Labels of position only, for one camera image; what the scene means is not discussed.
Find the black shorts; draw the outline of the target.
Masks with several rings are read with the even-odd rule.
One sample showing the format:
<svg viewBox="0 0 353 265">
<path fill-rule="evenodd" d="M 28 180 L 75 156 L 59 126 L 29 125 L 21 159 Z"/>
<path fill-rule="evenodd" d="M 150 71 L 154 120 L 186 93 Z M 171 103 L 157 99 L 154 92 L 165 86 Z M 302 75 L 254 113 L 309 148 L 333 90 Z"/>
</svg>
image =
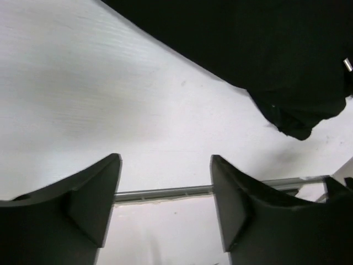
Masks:
<svg viewBox="0 0 353 265">
<path fill-rule="evenodd" d="M 351 1 L 107 1 L 135 26 L 245 89 L 287 136 L 309 138 L 352 95 Z"/>
</svg>

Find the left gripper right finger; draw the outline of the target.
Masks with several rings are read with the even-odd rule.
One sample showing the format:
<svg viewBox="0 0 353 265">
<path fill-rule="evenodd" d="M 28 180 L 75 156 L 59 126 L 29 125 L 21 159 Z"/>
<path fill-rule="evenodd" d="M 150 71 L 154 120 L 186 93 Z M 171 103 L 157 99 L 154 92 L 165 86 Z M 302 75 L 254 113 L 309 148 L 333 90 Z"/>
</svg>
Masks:
<svg viewBox="0 0 353 265">
<path fill-rule="evenodd" d="M 324 177 L 327 198 L 318 203 L 270 187 L 220 155 L 210 170 L 232 264 L 352 263 L 352 176 Z"/>
</svg>

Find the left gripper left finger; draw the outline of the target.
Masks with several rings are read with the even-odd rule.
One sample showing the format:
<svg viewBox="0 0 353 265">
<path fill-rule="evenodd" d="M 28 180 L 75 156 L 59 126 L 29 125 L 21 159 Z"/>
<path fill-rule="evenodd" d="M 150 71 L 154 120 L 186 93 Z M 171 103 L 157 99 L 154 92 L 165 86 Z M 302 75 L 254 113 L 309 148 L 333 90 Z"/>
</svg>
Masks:
<svg viewBox="0 0 353 265">
<path fill-rule="evenodd" d="M 1 264 L 96 264 L 122 160 L 112 153 L 33 192 L 1 201 Z"/>
</svg>

